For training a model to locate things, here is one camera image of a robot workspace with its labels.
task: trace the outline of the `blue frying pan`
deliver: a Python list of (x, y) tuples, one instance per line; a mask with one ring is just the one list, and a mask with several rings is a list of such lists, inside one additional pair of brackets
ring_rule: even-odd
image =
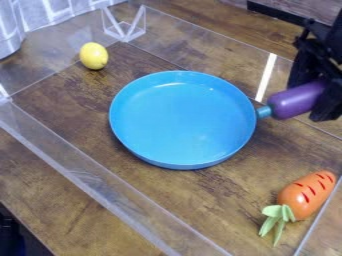
[[(268, 116), (268, 106), (257, 111)], [(229, 158), (249, 140), (256, 114), (225, 80), (192, 71), (165, 71), (132, 81), (109, 108), (112, 131), (148, 163), (200, 169)]]

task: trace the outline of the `toy carrot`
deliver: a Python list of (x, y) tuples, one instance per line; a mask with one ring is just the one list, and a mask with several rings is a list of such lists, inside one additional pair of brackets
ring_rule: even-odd
[(285, 222), (304, 220), (321, 206), (333, 186), (335, 175), (325, 171), (309, 173), (289, 185), (277, 194), (276, 203), (263, 208), (261, 214), (267, 217), (259, 231), (263, 237), (276, 225), (273, 246), (276, 245)]

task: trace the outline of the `purple handle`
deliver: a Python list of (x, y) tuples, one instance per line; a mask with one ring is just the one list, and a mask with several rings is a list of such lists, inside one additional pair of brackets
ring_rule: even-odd
[(324, 81), (316, 80), (271, 95), (267, 105), (271, 107), (272, 117), (275, 119), (287, 119), (308, 112), (324, 87)]

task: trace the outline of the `lemon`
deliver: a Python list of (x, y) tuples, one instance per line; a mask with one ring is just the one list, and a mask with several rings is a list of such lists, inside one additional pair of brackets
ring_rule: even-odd
[(93, 42), (84, 44), (80, 48), (80, 61), (86, 68), (93, 70), (101, 69), (108, 62), (105, 48)]

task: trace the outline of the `wooden table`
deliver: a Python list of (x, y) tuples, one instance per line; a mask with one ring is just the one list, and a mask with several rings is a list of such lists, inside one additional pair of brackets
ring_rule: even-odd
[[(138, 2), (293, 57), (291, 41), (300, 32), (293, 25), (217, 1)], [(29, 46), (23, 47), (3, 61), (6, 67), (25, 56)], [(288, 225), (272, 248), (271, 236), (257, 237), (264, 220), (260, 209), (273, 203), (276, 191), (307, 172), (328, 168), (340, 174), (337, 132), (331, 135), (324, 127), (320, 131), (295, 119), (264, 120), (248, 146), (220, 165), (196, 172), (153, 167), (113, 138), (106, 111), (113, 95), (130, 80), (180, 67), (124, 43), (109, 46), (108, 52), (105, 69), (88, 71), (77, 62), (17, 92), (15, 104), (233, 255), (291, 255), (312, 218)], [(57, 65), (58, 55), (48, 58)], [(17, 79), (42, 68), (41, 63), (22, 65), (26, 73)], [(56, 255), (162, 255), (2, 130), (0, 136), (0, 200)]]

